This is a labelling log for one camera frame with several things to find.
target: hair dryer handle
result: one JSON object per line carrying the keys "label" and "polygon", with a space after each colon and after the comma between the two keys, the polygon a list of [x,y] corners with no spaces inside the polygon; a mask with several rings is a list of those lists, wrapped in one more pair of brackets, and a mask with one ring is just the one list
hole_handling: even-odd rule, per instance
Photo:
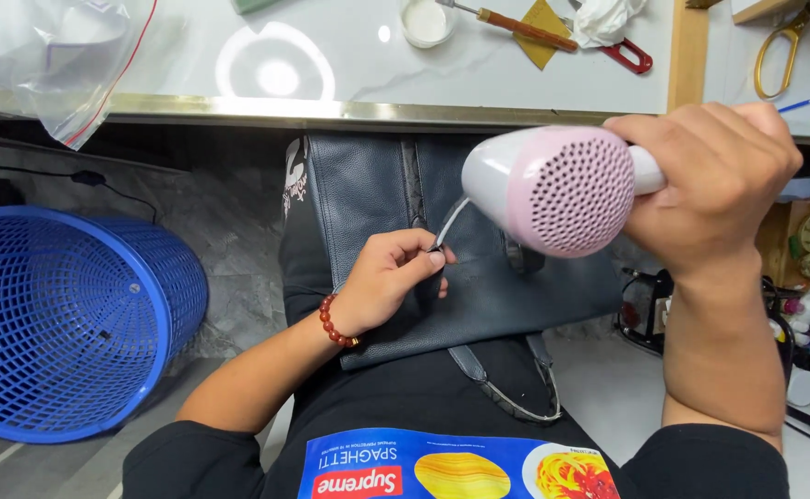
{"label": "hair dryer handle", "polygon": [[652,153],[640,146],[630,146],[629,153],[633,157],[635,168],[633,195],[649,195],[666,187],[664,172],[660,171]]}

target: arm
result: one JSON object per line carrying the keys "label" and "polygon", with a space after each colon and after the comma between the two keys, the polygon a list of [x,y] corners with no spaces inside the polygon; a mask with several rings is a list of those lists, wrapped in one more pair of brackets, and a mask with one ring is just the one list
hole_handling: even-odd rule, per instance
{"label": "arm", "polygon": [[[334,329],[355,337],[385,323],[418,282],[445,263],[454,263],[450,249],[425,252],[434,239],[421,229],[368,239],[344,288],[330,305]],[[447,280],[443,278],[439,297],[446,295]],[[316,311],[210,375],[189,395],[177,421],[260,432],[300,383],[341,348],[329,339]]]}
{"label": "arm", "polygon": [[676,283],[664,354],[664,426],[727,425],[781,448],[785,384],[754,238],[802,164],[768,104],[679,108],[605,125],[652,153],[668,186],[635,200],[627,233]]}

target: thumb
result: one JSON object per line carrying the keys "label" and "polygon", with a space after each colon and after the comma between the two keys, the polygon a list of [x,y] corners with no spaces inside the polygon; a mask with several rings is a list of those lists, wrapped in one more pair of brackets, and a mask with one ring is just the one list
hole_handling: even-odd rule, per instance
{"label": "thumb", "polygon": [[402,291],[407,291],[438,272],[445,266],[445,254],[441,251],[421,253],[410,262],[395,270],[396,284]]}

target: person's left hand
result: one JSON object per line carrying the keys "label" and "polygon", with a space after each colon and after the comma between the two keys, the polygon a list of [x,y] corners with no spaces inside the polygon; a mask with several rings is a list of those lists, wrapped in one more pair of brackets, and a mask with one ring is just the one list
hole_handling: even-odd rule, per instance
{"label": "person's left hand", "polygon": [[[454,264],[448,247],[427,253],[436,236],[423,229],[377,233],[367,239],[349,278],[331,306],[331,320],[341,335],[355,337],[386,323],[405,295],[441,269]],[[448,294],[442,277],[439,298]]]}

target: white cloth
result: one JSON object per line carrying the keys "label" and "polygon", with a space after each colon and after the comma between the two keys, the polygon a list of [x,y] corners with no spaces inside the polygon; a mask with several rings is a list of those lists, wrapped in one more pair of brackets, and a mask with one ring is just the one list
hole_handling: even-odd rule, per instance
{"label": "white cloth", "polygon": [[574,37],[580,47],[609,47],[624,39],[627,20],[646,0],[586,0],[574,16]]}

